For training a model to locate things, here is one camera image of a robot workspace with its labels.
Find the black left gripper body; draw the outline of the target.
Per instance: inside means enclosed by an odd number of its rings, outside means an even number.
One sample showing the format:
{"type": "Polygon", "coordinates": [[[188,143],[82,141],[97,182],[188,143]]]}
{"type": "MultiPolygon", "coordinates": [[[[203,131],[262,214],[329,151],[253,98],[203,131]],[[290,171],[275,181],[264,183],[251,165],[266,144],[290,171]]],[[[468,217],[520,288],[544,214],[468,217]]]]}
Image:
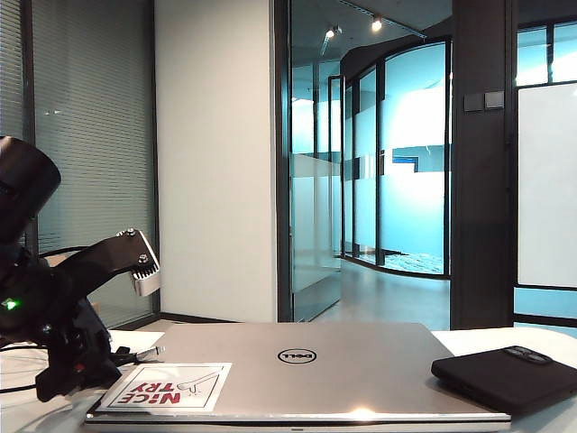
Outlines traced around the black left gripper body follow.
{"type": "Polygon", "coordinates": [[[57,353],[71,364],[96,364],[87,359],[87,296],[115,276],[127,273],[136,295],[150,294],[150,243],[142,232],[119,232],[73,253],[55,267],[63,278],[62,315],[57,353]]]}

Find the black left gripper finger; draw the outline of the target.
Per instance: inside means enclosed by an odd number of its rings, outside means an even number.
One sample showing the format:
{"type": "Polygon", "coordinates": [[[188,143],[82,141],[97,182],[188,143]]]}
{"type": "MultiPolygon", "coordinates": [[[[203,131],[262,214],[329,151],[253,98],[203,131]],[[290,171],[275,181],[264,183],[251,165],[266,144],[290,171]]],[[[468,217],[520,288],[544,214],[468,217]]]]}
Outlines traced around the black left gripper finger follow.
{"type": "Polygon", "coordinates": [[[50,365],[35,378],[36,395],[40,401],[46,402],[76,389],[109,386],[120,376],[120,371],[110,360],[94,365],[50,365]]]}
{"type": "Polygon", "coordinates": [[[111,354],[110,335],[102,320],[87,302],[87,359],[90,362],[103,362],[111,354]]]}

